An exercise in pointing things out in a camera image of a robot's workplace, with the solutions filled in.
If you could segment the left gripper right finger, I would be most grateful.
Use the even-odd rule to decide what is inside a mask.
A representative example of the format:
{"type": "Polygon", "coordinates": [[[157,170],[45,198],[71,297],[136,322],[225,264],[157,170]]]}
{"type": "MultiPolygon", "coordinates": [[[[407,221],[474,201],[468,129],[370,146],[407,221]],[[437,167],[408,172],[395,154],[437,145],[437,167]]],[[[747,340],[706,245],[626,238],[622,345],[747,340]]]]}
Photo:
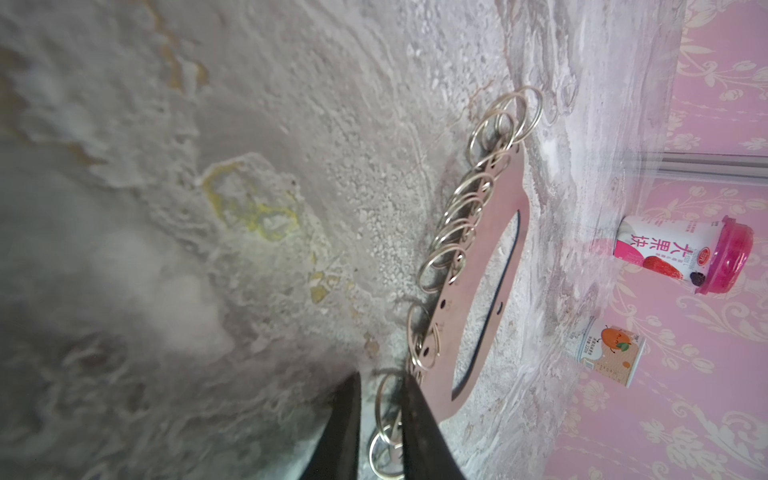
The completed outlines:
{"type": "Polygon", "coordinates": [[[403,381],[401,413],[404,478],[465,480],[416,379],[410,375],[403,381]]]}

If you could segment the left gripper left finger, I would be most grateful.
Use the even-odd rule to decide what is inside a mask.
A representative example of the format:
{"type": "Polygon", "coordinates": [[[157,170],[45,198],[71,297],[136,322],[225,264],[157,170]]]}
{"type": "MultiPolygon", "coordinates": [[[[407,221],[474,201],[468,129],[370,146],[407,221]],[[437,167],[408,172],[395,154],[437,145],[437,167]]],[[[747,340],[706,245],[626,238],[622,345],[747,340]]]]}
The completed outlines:
{"type": "Polygon", "coordinates": [[[301,480],[358,478],[361,377],[347,377],[336,389],[332,411],[301,480]]]}

